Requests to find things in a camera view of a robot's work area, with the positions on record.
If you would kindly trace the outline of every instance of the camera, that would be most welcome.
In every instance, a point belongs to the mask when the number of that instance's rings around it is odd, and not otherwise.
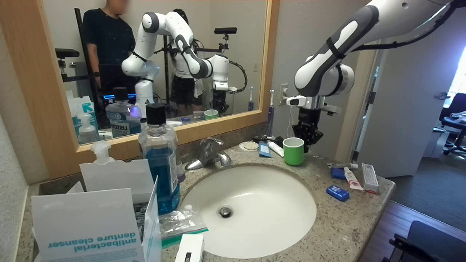
[[[214,34],[236,34],[238,28],[215,28]]]

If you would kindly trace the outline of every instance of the backsplash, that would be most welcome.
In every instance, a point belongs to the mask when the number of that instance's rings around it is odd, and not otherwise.
[[[223,146],[221,146],[221,150],[224,150],[232,146],[238,145],[241,142],[252,140],[253,137],[257,135],[263,135],[266,133],[266,129],[267,122],[263,122],[260,124],[255,124],[249,127],[219,134],[214,137],[224,142]],[[181,161],[183,163],[191,161],[196,156],[196,154],[199,152],[200,141],[201,140],[193,141],[184,145],[180,145],[178,147],[181,156]],[[84,184],[84,180],[82,178],[81,173],[76,173],[40,184],[39,194],[64,194],[68,192],[68,190],[70,190],[78,181],[81,181],[84,190],[86,190],[86,185]]]

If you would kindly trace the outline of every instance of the door handle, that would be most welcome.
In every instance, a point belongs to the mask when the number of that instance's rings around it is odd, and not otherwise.
[[[443,100],[445,100],[447,98],[451,98],[451,97],[448,96],[447,92],[441,92],[438,96],[434,96],[434,98],[443,101]]]

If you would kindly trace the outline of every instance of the countertop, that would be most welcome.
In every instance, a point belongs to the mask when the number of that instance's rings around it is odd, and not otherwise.
[[[310,190],[317,204],[317,217],[309,232],[295,245],[273,255],[254,259],[232,259],[204,253],[204,262],[357,262],[362,255],[370,236],[375,229],[391,195],[395,183],[377,177],[380,194],[373,195],[364,191],[350,189],[345,180],[331,178],[327,163],[328,158],[316,156],[312,152],[305,155],[300,166],[289,166],[283,158],[272,152],[272,158],[260,158],[257,152],[244,152],[238,146],[225,150],[233,160],[235,167],[239,165],[275,166],[297,178]],[[180,203],[187,192],[202,178],[219,170],[215,166],[202,168],[186,173],[186,180],[180,186]],[[360,172],[354,172],[361,181]],[[350,198],[340,202],[326,193],[330,185],[337,185],[350,193]],[[34,239],[31,233],[32,215],[30,196],[39,193],[38,185],[30,186],[27,196],[23,225],[18,245],[16,262],[32,262]],[[164,249],[163,262],[175,261],[178,245]]]

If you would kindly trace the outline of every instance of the faucet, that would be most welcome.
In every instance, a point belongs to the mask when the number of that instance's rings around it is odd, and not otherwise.
[[[215,162],[220,161],[222,166],[229,166],[233,163],[230,156],[223,151],[217,151],[217,147],[223,145],[223,141],[217,138],[208,137],[203,139],[200,143],[201,152],[197,159],[189,162],[185,169],[186,170],[195,170],[207,165],[214,164]]]

